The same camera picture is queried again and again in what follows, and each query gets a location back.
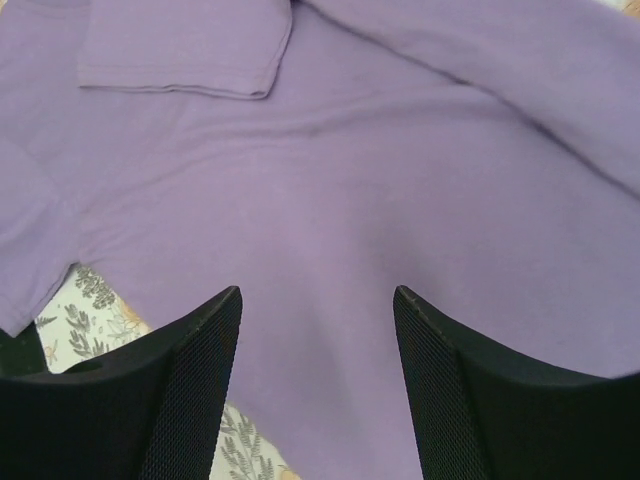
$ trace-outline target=floral pattern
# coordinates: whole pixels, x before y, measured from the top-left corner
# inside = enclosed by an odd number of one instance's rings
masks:
[[[99,275],[82,266],[72,269],[35,324],[53,373],[151,331]],[[253,422],[229,404],[220,425],[211,479],[301,480]]]

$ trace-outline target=black mesh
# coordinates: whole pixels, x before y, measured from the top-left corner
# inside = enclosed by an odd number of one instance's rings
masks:
[[[140,480],[208,479],[231,375],[240,295],[176,348]]]
[[[640,374],[610,380],[535,360],[406,287],[394,312],[425,478],[640,478]]]
[[[394,313],[424,478],[492,478],[455,348],[401,292]]]
[[[64,374],[0,376],[0,480],[208,480],[241,307],[229,288]]]

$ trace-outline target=lavender shirt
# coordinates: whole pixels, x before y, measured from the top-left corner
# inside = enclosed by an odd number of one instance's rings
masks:
[[[238,101],[78,88],[97,51],[79,1],[0,15],[5,330],[75,261],[155,327],[238,284],[230,400],[308,480],[421,477],[400,283],[551,363],[640,367],[633,20],[587,0],[314,0],[269,96]]]

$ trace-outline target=gray leaf print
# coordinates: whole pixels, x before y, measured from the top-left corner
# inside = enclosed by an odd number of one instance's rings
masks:
[[[103,355],[109,351],[109,345],[105,345],[104,342],[99,342],[97,338],[93,338],[93,347],[91,347],[91,353],[94,357]]]
[[[86,312],[79,311],[75,305],[69,305],[64,308],[68,314],[67,323],[69,325],[79,332],[89,333],[91,331],[91,321]]]
[[[232,468],[230,477],[242,480],[275,480],[273,462],[261,455],[263,440],[253,422],[242,414],[239,421],[235,421],[225,406],[220,423],[220,431],[229,435],[225,437],[221,450],[222,456]]]
[[[76,287],[82,290],[83,297],[93,299],[93,308],[102,310],[115,303],[115,293],[97,273],[84,266],[79,266],[76,272]]]
[[[40,330],[45,325],[49,325],[54,320],[57,320],[58,317],[36,317],[34,323],[36,324],[36,328]]]
[[[93,355],[86,335],[76,330],[71,330],[70,333],[71,338],[69,339],[69,343],[71,344],[73,351],[83,358],[92,358]]]

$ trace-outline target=shirt sleeve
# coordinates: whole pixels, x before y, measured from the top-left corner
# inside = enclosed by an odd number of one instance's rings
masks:
[[[73,209],[30,156],[0,137],[0,329],[17,336],[77,259]]]
[[[640,198],[640,24],[592,0],[305,0],[481,88]]]
[[[291,24],[290,0],[93,0],[79,82],[263,98]]]

